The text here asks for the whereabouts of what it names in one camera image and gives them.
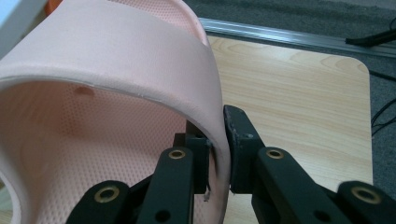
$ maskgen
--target light wood tabletop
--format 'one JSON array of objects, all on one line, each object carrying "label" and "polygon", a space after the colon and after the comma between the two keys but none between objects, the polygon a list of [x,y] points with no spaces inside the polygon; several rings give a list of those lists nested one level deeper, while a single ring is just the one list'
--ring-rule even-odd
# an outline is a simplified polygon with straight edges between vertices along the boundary
[{"label": "light wood tabletop", "polygon": [[[320,185],[373,181],[367,68],[347,57],[209,37],[223,100],[247,112],[265,145],[286,149]],[[230,193],[225,224],[258,223]],[[11,212],[0,212],[7,223]]]}]

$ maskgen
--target carpeted floor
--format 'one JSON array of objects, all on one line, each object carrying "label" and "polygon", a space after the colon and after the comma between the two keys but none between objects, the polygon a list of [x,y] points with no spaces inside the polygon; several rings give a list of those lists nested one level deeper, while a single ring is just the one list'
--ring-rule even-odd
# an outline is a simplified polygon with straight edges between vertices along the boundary
[{"label": "carpeted floor", "polygon": [[[394,0],[184,0],[201,18],[234,21],[278,29],[338,37],[364,37],[389,29],[396,17]],[[361,60],[370,70],[396,77],[396,59],[345,53],[338,50],[310,49],[257,41],[288,48],[345,55]],[[372,116],[396,98],[396,82],[371,77]],[[391,106],[378,121],[392,119]],[[378,132],[373,138],[374,183],[396,200],[396,124]]]}]

